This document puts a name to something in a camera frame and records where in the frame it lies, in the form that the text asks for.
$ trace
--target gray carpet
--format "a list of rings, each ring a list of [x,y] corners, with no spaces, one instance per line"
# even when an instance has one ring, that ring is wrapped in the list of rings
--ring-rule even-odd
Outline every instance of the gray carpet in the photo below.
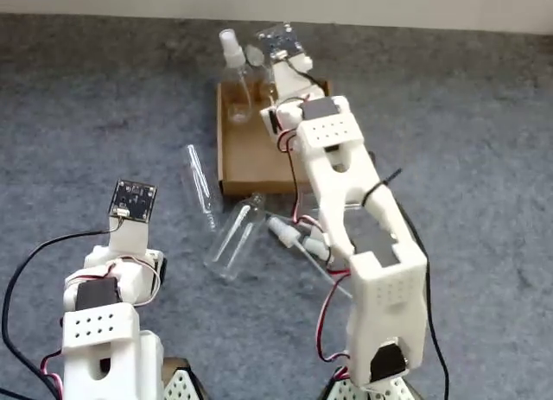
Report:
[[[217,31],[227,22],[0,16],[0,288],[41,241],[105,226],[118,177],[160,188],[151,247],[168,279],[142,308],[166,355],[188,357],[213,398],[315,399],[332,367],[313,335],[327,285],[268,234],[232,285],[201,263],[178,172],[195,143],[215,165]],[[265,24],[232,23],[242,36]],[[552,40],[475,32],[297,24],[316,74],[348,96],[382,175],[419,224],[451,398],[547,398],[553,362]],[[38,361],[60,344],[64,277],[92,246],[44,251],[25,272],[11,333]],[[325,345],[344,342],[333,306]],[[46,391],[0,348],[0,385]],[[59,370],[59,363],[54,369]],[[427,344],[410,377],[441,398]]]

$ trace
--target white wire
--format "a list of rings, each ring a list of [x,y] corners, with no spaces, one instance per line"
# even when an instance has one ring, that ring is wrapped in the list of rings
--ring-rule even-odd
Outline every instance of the white wire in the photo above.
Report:
[[[123,256],[120,256],[119,258],[121,259],[124,259],[124,258],[129,258],[132,260],[132,262],[134,263],[138,263],[140,265],[142,265],[143,267],[145,267],[146,269],[149,269],[152,274],[154,275],[154,277],[156,278],[156,284],[154,285],[154,290],[152,291],[152,295],[151,297],[147,300],[147,301],[144,301],[144,302],[139,302],[139,303],[135,303],[134,306],[135,307],[143,307],[144,305],[148,305],[150,302],[154,301],[154,299],[156,298],[158,292],[159,292],[159,289],[161,288],[162,286],[162,279],[160,278],[159,276],[159,273],[157,273],[157,270],[155,270],[148,262],[146,262],[145,260],[142,260],[142,259],[138,259],[132,255],[123,255]]]
[[[314,267],[325,277],[325,279],[327,280],[328,283],[330,283],[331,285],[334,285],[334,278],[326,271],[324,270],[318,263],[317,261],[311,256],[311,254],[305,250],[305,248],[302,246],[302,244],[300,242],[295,242],[294,245],[296,246],[296,248],[303,254],[303,256],[305,256],[308,261],[314,265]],[[338,290],[344,294],[345,296],[347,296],[349,299],[352,299],[352,294],[350,294],[349,292],[347,292],[344,288],[342,288],[340,285],[338,285]]]

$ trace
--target black wire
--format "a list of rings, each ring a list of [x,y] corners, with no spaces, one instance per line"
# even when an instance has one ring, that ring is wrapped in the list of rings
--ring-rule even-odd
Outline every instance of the black wire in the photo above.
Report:
[[[15,392],[13,392],[13,391],[3,389],[2,387],[0,387],[0,394],[2,394],[4,396],[11,397],[11,398],[16,398],[17,400],[34,400],[31,397],[25,397],[21,394],[17,394]]]
[[[424,256],[426,256],[427,259],[427,265],[426,265],[426,303],[428,304],[428,316],[429,316],[429,329],[430,329],[430,337],[432,338],[432,342],[434,344],[435,352],[438,354],[438,359],[440,360],[440,364],[442,365],[443,369],[443,376],[444,376],[444,388],[443,388],[443,398],[444,400],[449,399],[449,370],[448,365],[446,364],[446,360],[443,357],[442,349],[440,348],[440,344],[438,342],[438,338],[435,333],[435,327],[434,327],[434,319],[432,318],[432,292],[430,287],[430,259],[429,254],[424,248],[423,241],[421,240],[421,237],[418,234],[418,231],[415,228],[415,225],[411,218],[409,217],[409,214],[405,212],[405,209],[403,206],[399,203],[399,201],[396,200],[397,207],[399,208],[399,212],[405,219],[405,223],[407,223],[407,226],[411,230],[411,234],[413,235],[413,238],[416,241],[416,244],[421,248],[421,250],[424,253]]]
[[[86,236],[98,236],[100,234],[108,234],[116,231],[119,227],[121,227],[122,224],[123,224],[123,220],[120,219],[118,226],[115,229],[73,233],[73,234],[68,234],[66,236],[53,238],[52,240],[48,240],[47,242],[40,244],[27,256],[27,258],[19,266],[17,266],[16,271],[14,272],[13,276],[10,278],[10,281],[8,282],[8,287],[6,288],[6,292],[4,293],[3,306],[2,306],[3,343],[23,365],[25,365],[33,374],[35,374],[44,383],[44,385],[46,385],[46,387],[48,388],[48,390],[56,400],[60,400],[60,395],[55,385],[50,380],[48,380],[48,378],[44,374],[42,374],[41,370],[36,365],[34,365],[27,357],[25,357],[25,355],[21,351],[17,349],[16,345],[12,342],[10,338],[10,334],[8,332],[8,319],[10,316],[11,296],[13,294],[14,287],[16,286],[17,280],[19,279],[19,276],[22,274],[25,267],[29,264],[31,259],[35,257],[36,254],[42,249],[50,246],[51,244],[56,244],[64,240],[68,240],[70,238],[83,238]]]
[[[365,204],[366,204],[366,201],[369,200],[369,197],[371,196],[372,193],[374,193],[376,191],[377,188],[379,188],[380,186],[387,186],[388,184],[390,184],[390,182],[396,178],[398,175],[401,174],[403,170],[401,168],[398,168],[396,171],[394,171],[393,173],[391,173],[391,175],[389,175],[388,177],[384,178],[383,180],[380,180],[379,182],[377,182],[374,186],[372,186],[372,188],[367,191],[365,193],[365,195],[363,196],[363,200],[361,201],[361,206],[364,207]]]
[[[309,73],[305,73],[305,72],[300,72],[299,70],[296,69],[296,67],[292,64],[292,62],[290,61],[290,59],[286,59],[286,63],[288,64],[288,66],[290,67],[290,69],[292,69],[294,72],[296,72],[297,74],[299,74],[300,76],[302,76],[303,78],[309,80],[309,82],[311,82],[313,85],[317,85],[320,87],[320,89],[323,91],[323,93],[327,93],[327,91],[325,90],[325,87],[322,85],[322,83],[315,79],[313,76],[311,76]]]

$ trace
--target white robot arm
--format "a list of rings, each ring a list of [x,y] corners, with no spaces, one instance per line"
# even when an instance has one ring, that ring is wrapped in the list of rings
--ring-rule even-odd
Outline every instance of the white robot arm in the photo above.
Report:
[[[261,111],[265,126],[276,140],[284,131],[294,132],[293,150],[319,203],[325,241],[351,272],[353,307],[346,327],[351,381],[363,390],[389,393],[388,400],[410,398],[395,397],[394,387],[423,360],[427,258],[378,177],[346,98],[326,97],[306,74],[312,61],[288,24],[258,38],[270,56],[278,91],[276,104]],[[343,221],[349,203],[361,204],[390,233],[393,265],[383,267],[370,251],[355,254]]]
[[[148,249],[156,187],[119,181],[110,205],[110,242],[95,246],[63,295],[64,400],[202,400],[189,366],[162,383],[163,347],[141,330],[135,307],[162,285],[166,259]]]

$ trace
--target white plastic part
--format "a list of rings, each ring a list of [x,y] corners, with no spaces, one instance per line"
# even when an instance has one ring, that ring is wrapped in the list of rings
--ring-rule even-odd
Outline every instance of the white plastic part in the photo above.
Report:
[[[357,386],[371,384],[371,361],[391,339],[401,348],[408,370],[423,361],[427,260],[414,242],[394,244],[392,250],[399,263],[385,268],[369,251],[349,258],[355,303],[347,324],[347,362]]]
[[[228,67],[241,67],[245,64],[244,50],[238,44],[236,33],[233,29],[225,29],[219,33],[219,39],[223,46],[223,55],[225,56]]]
[[[200,400],[200,396],[186,370],[177,370],[165,386],[163,400]]]
[[[307,237],[303,240],[303,247],[306,251],[308,251],[312,255],[317,256],[320,260],[328,260],[330,250],[323,241],[317,240],[316,238]]]
[[[156,280],[153,272],[134,261],[110,259],[115,255],[116,252],[111,251],[109,247],[95,246],[92,253],[86,257],[85,268],[77,270],[66,278],[66,289],[63,293],[63,306],[66,311],[75,310],[79,288],[78,276],[103,276],[112,263],[115,264],[115,267],[110,271],[109,276],[117,278],[118,291],[123,302],[140,304],[152,296],[152,283]],[[160,273],[163,260],[163,254],[160,251],[147,250],[141,257],[136,258],[148,263],[158,274]]]
[[[313,65],[311,59],[302,56],[293,58],[292,63],[304,72],[305,67]],[[273,72],[279,99],[270,108],[277,108],[283,129],[296,129],[294,151],[302,157],[319,204],[318,219],[325,232],[324,240],[335,257],[347,260],[352,271],[353,309],[347,324],[347,350],[351,356],[347,366],[352,380],[356,385],[371,386],[372,359],[390,341],[401,347],[407,359],[406,372],[417,368],[422,362],[427,322],[423,297],[426,257],[411,237],[386,185],[380,185],[365,197],[380,183],[380,178],[347,99],[332,97],[337,113],[304,121],[299,107],[302,101],[287,100],[307,93],[308,100],[315,100],[324,96],[322,90],[314,91],[308,79],[295,73],[286,62],[274,64]],[[269,119],[270,108],[260,113],[270,136],[276,139]],[[383,268],[372,252],[354,254],[344,226],[344,210],[351,203],[363,203],[379,225],[396,239],[393,252],[399,264]]]
[[[344,97],[333,97],[340,110],[330,117],[302,121],[297,105],[281,106],[283,125],[297,126],[297,139],[311,187],[319,203],[319,221],[335,255],[349,257],[354,248],[344,226],[344,207],[360,203],[380,178],[365,148],[365,140]],[[339,145],[338,151],[325,148]],[[398,240],[412,241],[390,189],[382,186],[371,195],[367,210]]]
[[[287,248],[292,247],[302,235],[297,229],[291,225],[287,225],[275,216],[269,218],[267,226]]]
[[[63,318],[65,400],[158,400],[162,345],[140,332],[129,303],[68,312]],[[107,373],[100,360],[110,359]]]
[[[289,61],[299,72],[306,73],[313,68],[313,61],[306,54],[298,54],[289,59]],[[278,107],[277,115],[283,125],[283,129],[294,129],[299,122],[296,124],[290,124],[288,119],[281,118],[282,106],[288,105],[288,103],[284,104],[284,102],[288,102],[288,100],[290,100],[291,105],[299,105],[301,101],[291,101],[291,99],[294,97],[315,99],[321,98],[325,94],[319,86],[313,85],[309,79],[306,79],[295,72],[286,61],[279,61],[278,63],[272,65],[272,72],[276,90],[278,92],[278,102],[276,102],[276,105],[262,109],[259,113],[261,114],[261,118],[263,119],[270,137],[276,141],[277,134],[273,132],[272,124],[269,118],[270,109]]]
[[[402,378],[393,378],[383,382],[371,391],[361,390],[351,380],[336,382],[334,387],[322,400],[419,400],[414,397]]]

